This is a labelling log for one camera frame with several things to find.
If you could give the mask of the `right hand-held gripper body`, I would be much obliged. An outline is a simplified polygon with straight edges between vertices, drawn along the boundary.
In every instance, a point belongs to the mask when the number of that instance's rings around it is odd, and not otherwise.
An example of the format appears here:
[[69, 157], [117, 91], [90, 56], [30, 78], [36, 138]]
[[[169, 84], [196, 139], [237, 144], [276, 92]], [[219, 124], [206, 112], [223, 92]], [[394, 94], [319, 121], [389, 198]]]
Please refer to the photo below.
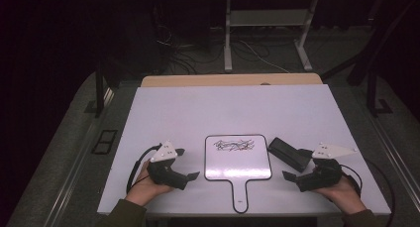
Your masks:
[[295, 179], [301, 192], [330, 187], [337, 184], [342, 176], [347, 177], [353, 184], [356, 181], [344, 174], [337, 158], [353, 155], [358, 149], [350, 149], [332, 144], [321, 143], [312, 153], [315, 168], [309, 174], [298, 176]]

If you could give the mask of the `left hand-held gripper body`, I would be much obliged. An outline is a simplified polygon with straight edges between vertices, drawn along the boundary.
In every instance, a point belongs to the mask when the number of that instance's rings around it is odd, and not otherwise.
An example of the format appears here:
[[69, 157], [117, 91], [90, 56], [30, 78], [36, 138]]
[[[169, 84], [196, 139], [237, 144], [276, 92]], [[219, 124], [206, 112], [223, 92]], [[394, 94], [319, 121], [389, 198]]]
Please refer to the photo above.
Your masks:
[[156, 184], [185, 189], [188, 180], [185, 174], [174, 171], [171, 166], [178, 157], [170, 141], [164, 142], [150, 158], [148, 173]]

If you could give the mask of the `black whiteboard eraser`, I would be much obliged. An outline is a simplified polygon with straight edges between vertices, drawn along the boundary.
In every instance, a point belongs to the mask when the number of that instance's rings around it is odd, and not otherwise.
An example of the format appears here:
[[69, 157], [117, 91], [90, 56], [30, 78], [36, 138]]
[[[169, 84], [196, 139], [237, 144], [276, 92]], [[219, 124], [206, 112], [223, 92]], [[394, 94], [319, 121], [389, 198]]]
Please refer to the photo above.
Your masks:
[[267, 149], [271, 154], [299, 172], [303, 172], [311, 161], [311, 159], [300, 156], [299, 149], [296, 150], [277, 137], [271, 141]]

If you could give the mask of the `small whiteboard with handle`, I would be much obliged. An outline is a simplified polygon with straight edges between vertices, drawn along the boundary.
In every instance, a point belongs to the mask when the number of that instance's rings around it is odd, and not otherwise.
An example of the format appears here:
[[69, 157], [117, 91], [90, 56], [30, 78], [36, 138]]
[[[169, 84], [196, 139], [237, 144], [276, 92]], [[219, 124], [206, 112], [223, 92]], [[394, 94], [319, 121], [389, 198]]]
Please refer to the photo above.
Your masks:
[[263, 135], [220, 135], [205, 139], [205, 178], [228, 181], [232, 186], [233, 208], [237, 213], [249, 209], [249, 181], [272, 176]]

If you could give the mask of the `person's left hand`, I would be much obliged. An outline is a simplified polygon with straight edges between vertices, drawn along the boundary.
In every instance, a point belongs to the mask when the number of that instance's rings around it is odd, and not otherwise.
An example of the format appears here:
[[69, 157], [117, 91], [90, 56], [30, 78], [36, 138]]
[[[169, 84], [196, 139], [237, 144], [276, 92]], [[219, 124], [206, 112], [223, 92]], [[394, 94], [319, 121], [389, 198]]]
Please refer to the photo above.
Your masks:
[[167, 185], [156, 184], [148, 173], [149, 161], [146, 161], [137, 177], [136, 183], [132, 186], [125, 199], [140, 206], [146, 206], [159, 195], [173, 191]]

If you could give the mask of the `person's right hand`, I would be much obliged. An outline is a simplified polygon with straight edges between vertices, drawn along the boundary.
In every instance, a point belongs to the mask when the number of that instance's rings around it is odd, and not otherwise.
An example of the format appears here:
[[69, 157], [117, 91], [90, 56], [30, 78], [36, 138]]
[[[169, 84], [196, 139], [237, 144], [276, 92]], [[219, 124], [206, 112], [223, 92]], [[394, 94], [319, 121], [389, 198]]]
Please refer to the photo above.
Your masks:
[[315, 192], [331, 200], [346, 215], [367, 210], [352, 183], [344, 176], [337, 184], [315, 189]]

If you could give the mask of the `black metal stand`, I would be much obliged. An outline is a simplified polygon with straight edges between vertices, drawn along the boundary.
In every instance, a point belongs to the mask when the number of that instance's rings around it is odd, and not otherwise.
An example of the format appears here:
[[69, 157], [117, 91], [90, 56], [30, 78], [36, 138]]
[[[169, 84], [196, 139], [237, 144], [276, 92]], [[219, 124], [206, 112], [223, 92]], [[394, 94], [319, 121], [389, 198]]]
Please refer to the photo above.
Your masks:
[[105, 109], [105, 100], [109, 90], [109, 84], [106, 79], [106, 65], [98, 62], [95, 66], [95, 99], [90, 100], [85, 107], [84, 112], [94, 114], [96, 118], [101, 116]]
[[321, 79], [325, 81], [352, 65], [353, 69], [347, 77], [347, 83], [351, 86], [357, 86], [367, 78], [367, 109], [373, 117], [376, 117], [379, 113], [390, 112], [390, 108], [382, 101], [380, 101], [381, 108], [376, 107], [378, 66], [375, 62], [403, 17], [417, 1], [382, 0], [378, 12], [379, 23], [376, 25], [367, 45], [355, 56], [320, 75]]

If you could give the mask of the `white metal stand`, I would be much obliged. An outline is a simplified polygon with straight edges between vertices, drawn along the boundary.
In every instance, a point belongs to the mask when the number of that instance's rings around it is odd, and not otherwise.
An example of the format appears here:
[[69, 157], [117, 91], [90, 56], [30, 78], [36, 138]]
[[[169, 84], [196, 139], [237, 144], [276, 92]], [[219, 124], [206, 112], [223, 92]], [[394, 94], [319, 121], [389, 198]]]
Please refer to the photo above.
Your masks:
[[232, 0], [226, 0], [224, 66], [226, 72], [233, 70], [231, 29], [237, 27], [300, 27], [300, 37], [294, 46], [306, 71], [313, 69], [304, 45], [315, 15], [319, 0], [311, 0], [307, 9], [256, 9], [233, 10]]

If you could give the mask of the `black floor socket frame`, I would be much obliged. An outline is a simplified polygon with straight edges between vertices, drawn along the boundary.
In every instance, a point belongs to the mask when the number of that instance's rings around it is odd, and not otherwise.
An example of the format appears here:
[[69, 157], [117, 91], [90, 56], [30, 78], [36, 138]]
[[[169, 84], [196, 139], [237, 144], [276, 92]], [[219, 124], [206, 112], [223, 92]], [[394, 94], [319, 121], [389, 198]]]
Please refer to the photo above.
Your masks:
[[117, 136], [117, 130], [102, 130], [91, 153], [94, 155], [108, 155]]

